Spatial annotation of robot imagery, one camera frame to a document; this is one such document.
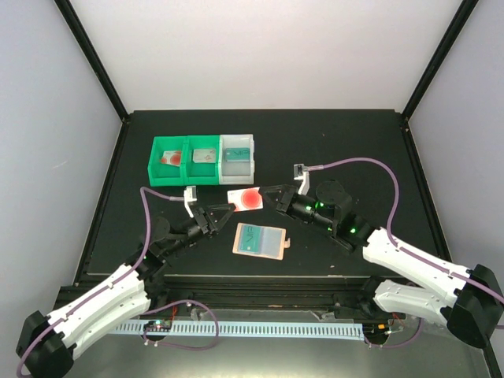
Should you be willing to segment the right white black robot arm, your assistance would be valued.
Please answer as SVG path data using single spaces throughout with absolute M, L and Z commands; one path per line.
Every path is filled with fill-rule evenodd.
M 409 314 L 447 328 L 471 347 L 488 346 L 503 315 L 502 290 L 488 267 L 456 265 L 373 227 L 353 212 L 351 196 L 335 180 L 321 183 L 315 197 L 292 185 L 261 187 L 259 193 L 277 213 L 319 228 L 348 254 L 359 251 L 364 260 L 413 282 L 380 281 L 358 297 L 363 315 Z

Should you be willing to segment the red circles card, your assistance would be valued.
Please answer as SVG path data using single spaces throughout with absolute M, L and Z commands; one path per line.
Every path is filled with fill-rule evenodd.
M 263 208 L 259 187 L 228 191 L 228 202 L 235 205 L 236 212 L 259 210 Z
M 160 163 L 163 165 L 171 165 L 180 167 L 182 161 L 181 150 L 165 150 L 161 154 Z

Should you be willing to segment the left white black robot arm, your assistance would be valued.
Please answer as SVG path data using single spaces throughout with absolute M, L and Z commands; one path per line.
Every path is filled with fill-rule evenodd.
M 16 353 L 19 377 L 63 377 L 74 361 L 117 325 L 169 305 L 165 269 L 181 250 L 215 236 L 235 206 L 193 206 L 192 215 L 173 226 L 158 217 L 150 237 L 115 272 L 79 298 L 44 315 L 36 310 L 23 323 Z

